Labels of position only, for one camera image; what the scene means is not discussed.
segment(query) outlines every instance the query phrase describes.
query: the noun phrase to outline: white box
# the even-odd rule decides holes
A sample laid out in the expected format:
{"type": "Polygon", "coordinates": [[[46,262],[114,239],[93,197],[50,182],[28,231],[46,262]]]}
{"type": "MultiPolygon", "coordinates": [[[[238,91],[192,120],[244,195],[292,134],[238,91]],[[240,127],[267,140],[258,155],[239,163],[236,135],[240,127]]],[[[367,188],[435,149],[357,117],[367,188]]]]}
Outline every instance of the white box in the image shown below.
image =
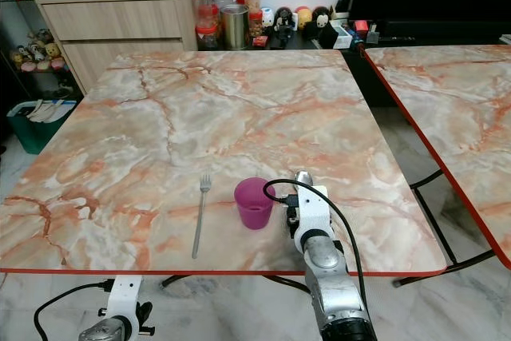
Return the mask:
{"type": "Polygon", "coordinates": [[[339,34],[332,48],[335,50],[350,48],[352,37],[341,27],[340,20],[330,20],[330,24],[334,28],[335,32],[339,34]]]}

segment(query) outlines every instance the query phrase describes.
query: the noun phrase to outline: white tile floor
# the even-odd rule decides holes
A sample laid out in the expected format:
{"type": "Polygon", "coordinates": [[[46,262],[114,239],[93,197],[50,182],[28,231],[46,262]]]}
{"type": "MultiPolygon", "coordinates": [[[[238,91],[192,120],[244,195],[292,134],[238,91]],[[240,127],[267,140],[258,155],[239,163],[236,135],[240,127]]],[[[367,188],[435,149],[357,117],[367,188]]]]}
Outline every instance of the white tile floor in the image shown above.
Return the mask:
{"type": "MultiPolygon", "coordinates": [[[[426,148],[396,109],[373,111],[406,179],[436,170],[426,148]]],[[[15,138],[0,164],[0,198],[34,157],[15,138]]],[[[463,257],[489,249],[477,226],[441,177],[422,189],[439,224],[463,257]]],[[[51,297],[98,276],[0,275],[0,341],[35,341],[34,310],[51,297]]],[[[189,277],[162,291],[148,277],[140,300],[153,302],[149,325],[162,340],[320,340],[308,295],[262,277],[189,277]]],[[[511,341],[511,273],[496,258],[462,272],[395,289],[391,279],[366,279],[369,308],[380,341],[511,341]]],[[[108,296],[98,289],[72,295],[41,315],[51,341],[77,339],[97,322],[108,296]]]]}

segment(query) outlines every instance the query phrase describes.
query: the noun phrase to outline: metal table leg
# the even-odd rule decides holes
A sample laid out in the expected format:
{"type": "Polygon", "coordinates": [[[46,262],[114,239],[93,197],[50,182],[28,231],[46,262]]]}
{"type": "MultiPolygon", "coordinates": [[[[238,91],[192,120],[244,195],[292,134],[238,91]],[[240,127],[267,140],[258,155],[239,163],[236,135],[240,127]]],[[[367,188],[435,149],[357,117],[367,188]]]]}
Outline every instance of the metal table leg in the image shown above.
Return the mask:
{"type": "MultiPolygon", "coordinates": [[[[412,189],[412,191],[414,191],[415,196],[417,197],[418,203],[422,206],[422,209],[424,210],[424,213],[428,217],[428,220],[431,223],[431,227],[437,233],[438,239],[442,243],[442,247],[446,250],[447,256],[450,258],[450,260],[453,263],[452,265],[447,267],[445,269],[445,271],[443,271],[442,273],[440,273],[440,274],[438,274],[436,276],[446,275],[447,273],[460,271],[460,270],[462,270],[464,268],[471,267],[472,265],[478,264],[478,263],[480,263],[480,262],[482,262],[484,260],[487,260],[487,259],[495,256],[495,252],[492,249],[490,249],[489,251],[483,252],[480,255],[477,255],[475,257],[472,257],[472,258],[470,258],[468,260],[465,260],[465,261],[462,261],[462,262],[458,262],[456,260],[456,256],[454,255],[453,250],[449,246],[449,243],[447,242],[446,237],[444,236],[442,230],[440,229],[440,226],[438,225],[437,221],[435,220],[435,218],[433,216],[433,213],[430,210],[430,207],[428,207],[428,204],[424,200],[424,197],[422,197],[422,194],[418,190],[423,185],[426,185],[426,184],[430,183],[431,181],[433,181],[434,179],[436,179],[437,177],[439,177],[441,175],[443,175],[443,171],[441,169],[439,169],[438,171],[432,173],[428,177],[425,177],[424,179],[418,181],[417,183],[413,183],[413,184],[410,185],[410,188],[412,189]]],[[[435,277],[435,276],[405,277],[404,279],[394,280],[392,282],[392,284],[395,287],[401,287],[403,285],[411,284],[411,283],[414,283],[414,282],[420,281],[420,280],[429,279],[431,277],[435,277]]]]}

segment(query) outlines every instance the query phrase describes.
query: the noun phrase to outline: plastic cup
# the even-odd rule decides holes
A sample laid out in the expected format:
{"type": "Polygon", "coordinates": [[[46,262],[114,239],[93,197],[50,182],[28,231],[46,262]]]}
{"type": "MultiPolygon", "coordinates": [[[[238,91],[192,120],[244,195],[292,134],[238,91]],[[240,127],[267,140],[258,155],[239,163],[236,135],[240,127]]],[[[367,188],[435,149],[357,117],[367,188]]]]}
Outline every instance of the plastic cup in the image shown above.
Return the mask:
{"type": "MultiPolygon", "coordinates": [[[[250,229],[264,228],[270,220],[273,200],[268,199],[263,193],[263,186],[267,183],[260,177],[250,177],[241,181],[234,190],[234,200],[238,205],[241,221],[250,229]]],[[[268,192],[275,195],[272,186],[268,192]]]]}

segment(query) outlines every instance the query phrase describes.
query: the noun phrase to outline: green basket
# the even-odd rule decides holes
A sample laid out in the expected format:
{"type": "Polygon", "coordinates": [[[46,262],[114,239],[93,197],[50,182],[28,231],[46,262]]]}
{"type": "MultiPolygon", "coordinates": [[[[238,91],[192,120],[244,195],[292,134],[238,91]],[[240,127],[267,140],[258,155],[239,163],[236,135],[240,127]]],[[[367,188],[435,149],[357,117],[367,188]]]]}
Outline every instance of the green basket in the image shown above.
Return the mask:
{"type": "MultiPolygon", "coordinates": [[[[50,102],[56,103],[57,101],[45,101],[45,103],[50,102]]],[[[24,108],[35,107],[37,103],[37,101],[24,101],[7,113],[7,120],[20,143],[22,143],[23,149],[33,155],[38,155],[46,147],[48,141],[61,128],[61,125],[77,106],[76,101],[64,101],[62,104],[70,105],[71,108],[62,117],[51,123],[36,123],[30,121],[26,116],[19,115],[24,108]]]]}

